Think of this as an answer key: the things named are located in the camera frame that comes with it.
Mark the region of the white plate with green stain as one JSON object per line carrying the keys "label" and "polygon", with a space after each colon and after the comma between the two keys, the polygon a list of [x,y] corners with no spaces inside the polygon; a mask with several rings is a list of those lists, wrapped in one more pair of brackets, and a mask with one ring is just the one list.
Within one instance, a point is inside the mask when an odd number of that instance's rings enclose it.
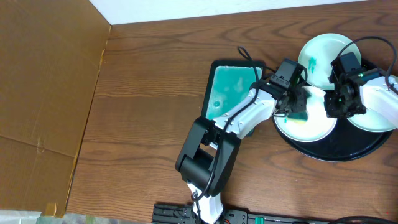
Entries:
{"label": "white plate with green stain", "polygon": [[288,138],[299,142],[314,142],[329,135],[336,126],[337,119],[326,116],[325,91],[314,86],[304,86],[303,88],[308,92],[308,121],[303,124],[285,123],[283,117],[274,117],[274,121],[277,129]]}

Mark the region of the green yellow sponge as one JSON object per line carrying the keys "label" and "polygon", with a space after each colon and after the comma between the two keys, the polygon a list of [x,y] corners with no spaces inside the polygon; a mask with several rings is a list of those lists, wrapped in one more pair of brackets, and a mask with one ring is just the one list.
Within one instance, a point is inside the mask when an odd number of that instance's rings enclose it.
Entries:
{"label": "green yellow sponge", "polygon": [[306,111],[301,111],[298,113],[289,113],[285,117],[285,123],[296,123],[296,124],[303,124],[308,121],[308,114]]}

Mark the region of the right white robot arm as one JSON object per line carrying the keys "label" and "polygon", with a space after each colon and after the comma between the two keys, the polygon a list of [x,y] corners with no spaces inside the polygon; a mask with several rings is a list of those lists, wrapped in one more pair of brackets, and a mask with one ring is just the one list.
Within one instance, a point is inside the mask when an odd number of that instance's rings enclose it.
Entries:
{"label": "right white robot arm", "polygon": [[396,85],[397,77],[386,78],[379,68],[342,73],[334,91],[325,95],[326,115],[346,118],[357,128],[369,132],[396,129],[397,93],[387,87],[386,81]]}

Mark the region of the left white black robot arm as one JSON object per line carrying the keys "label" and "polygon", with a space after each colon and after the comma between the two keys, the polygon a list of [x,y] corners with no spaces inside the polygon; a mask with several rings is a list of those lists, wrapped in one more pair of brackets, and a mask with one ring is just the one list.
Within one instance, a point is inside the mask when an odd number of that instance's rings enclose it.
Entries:
{"label": "left white black robot arm", "polygon": [[304,84],[254,82],[247,96],[225,114],[209,120],[197,118],[188,133],[175,168],[191,190],[197,223],[216,223],[223,213],[224,189],[242,139],[275,114],[305,111]]}

